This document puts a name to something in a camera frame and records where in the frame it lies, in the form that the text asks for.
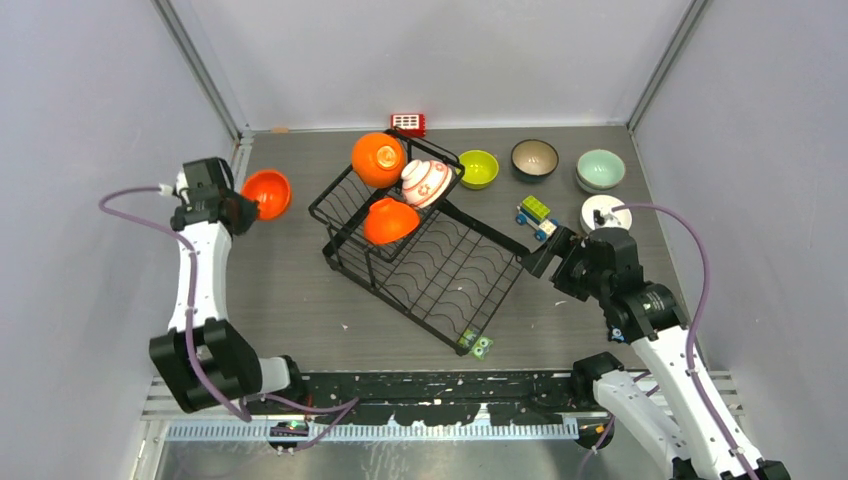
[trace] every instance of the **gray wooden tabletop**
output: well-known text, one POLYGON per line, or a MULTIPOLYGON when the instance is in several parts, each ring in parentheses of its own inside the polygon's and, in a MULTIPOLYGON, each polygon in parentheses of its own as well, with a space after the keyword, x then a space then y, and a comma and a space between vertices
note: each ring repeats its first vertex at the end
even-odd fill
MULTIPOLYGON (((260 356, 291 355, 307 371, 468 370, 564 368, 609 350, 629 367, 641 362, 629 347, 606 341, 597 303, 556 291, 546 279, 521 275, 486 329, 495 345, 484 361, 458 357, 428 332, 338 272, 321 248, 327 231, 307 212, 309 204, 349 164, 362 132, 260 134, 255 137, 248 174, 274 168, 293 189, 285 216, 257 223, 236 239, 229 258, 227 301, 230 320, 260 356)), ((539 242, 529 227, 515 223, 515 207, 535 195, 551 215, 574 230, 589 197, 579 190, 574 169, 579 156, 595 148, 618 154, 627 176, 611 193, 625 202, 647 202, 650 194, 633 143, 623 127, 436 130, 427 139, 455 152, 486 150, 501 173, 487 189, 461 186, 450 194, 457 207, 530 249, 539 242), (538 138, 560 156, 554 173, 528 185, 509 170, 519 141, 538 138)), ((631 234, 639 245, 646 279, 664 283, 680 296, 656 215, 633 212, 631 234)))

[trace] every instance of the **dish rack lower tier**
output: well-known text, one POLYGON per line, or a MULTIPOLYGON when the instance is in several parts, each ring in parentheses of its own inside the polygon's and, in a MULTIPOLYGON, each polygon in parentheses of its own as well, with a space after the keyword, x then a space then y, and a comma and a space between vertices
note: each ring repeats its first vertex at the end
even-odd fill
MULTIPOLYGON (((361 229, 361 224, 354 227, 361 229)), ((472 350, 479 358, 485 355, 479 351, 484 342, 478 340, 521 274, 521 257, 529 253, 448 201, 439 204, 391 262, 347 241, 355 234, 351 230, 328 231, 331 240, 322 252, 330 268, 460 356, 472 350)))

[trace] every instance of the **dish rack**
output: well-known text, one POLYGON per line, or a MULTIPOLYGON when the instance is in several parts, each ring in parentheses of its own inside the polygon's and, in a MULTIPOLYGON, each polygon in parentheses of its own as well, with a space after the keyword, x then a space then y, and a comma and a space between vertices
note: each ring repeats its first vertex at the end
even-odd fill
POLYGON ((456 155, 394 129, 386 133, 401 142, 407 159, 433 158, 454 168, 456 175, 441 197, 417 209, 421 223, 412 233, 378 246, 365 240, 365 217, 382 198, 403 201, 400 182, 375 189, 348 165, 309 206, 309 213, 327 227, 330 240, 322 253, 330 268, 403 313, 458 355, 466 355, 518 279, 519 260, 529 250, 447 201, 464 173, 456 155))

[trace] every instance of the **toy block vehicle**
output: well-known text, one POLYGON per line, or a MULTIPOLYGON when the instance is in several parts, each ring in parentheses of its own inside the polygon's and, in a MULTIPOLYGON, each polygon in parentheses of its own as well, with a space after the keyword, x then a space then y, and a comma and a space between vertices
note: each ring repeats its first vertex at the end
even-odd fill
POLYGON ((553 235, 559 223, 553 218, 548 218, 551 214, 551 209, 544 203, 540 202, 533 195, 525 198, 521 205, 518 206, 518 215, 515 216, 515 222, 519 225, 530 225, 536 230, 534 236, 536 240, 544 242, 553 235))

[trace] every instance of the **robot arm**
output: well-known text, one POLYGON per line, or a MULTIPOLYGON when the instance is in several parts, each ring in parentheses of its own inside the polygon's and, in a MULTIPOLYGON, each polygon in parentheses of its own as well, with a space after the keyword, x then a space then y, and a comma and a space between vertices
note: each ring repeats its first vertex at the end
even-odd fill
POLYGON ((205 347, 198 358, 212 384, 227 398, 236 400, 284 390, 299 380, 297 366, 290 358, 259 358, 227 320, 226 272, 232 239, 245 233, 258 216, 256 204, 232 188, 232 173, 219 158, 188 162, 177 177, 175 196, 182 205, 171 218, 171 228, 188 240, 193 252, 178 244, 180 273, 174 313, 168 333, 150 340, 149 353, 187 413, 218 404, 188 360, 185 330, 191 255, 197 259, 192 332, 195 345, 205 347))
MULTIPOLYGON (((562 259, 551 281, 581 301, 596 298, 609 340, 633 347, 662 389, 676 420, 634 385, 609 353, 575 362, 572 383, 578 395, 609 410, 630 430, 673 479, 747 480, 737 455, 756 460, 760 480, 789 480, 780 462, 766 461, 742 433, 715 385, 703 381, 710 402, 739 449, 732 449, 695 388, 686 363, 688 320, 663 285, 645 282, 636 242, 622 228, 598 228, 583 238, 565 227, 522 265, 541 277, 554 257, 562 259)), ((696 370, 706 371, 696 355, 696 370)))

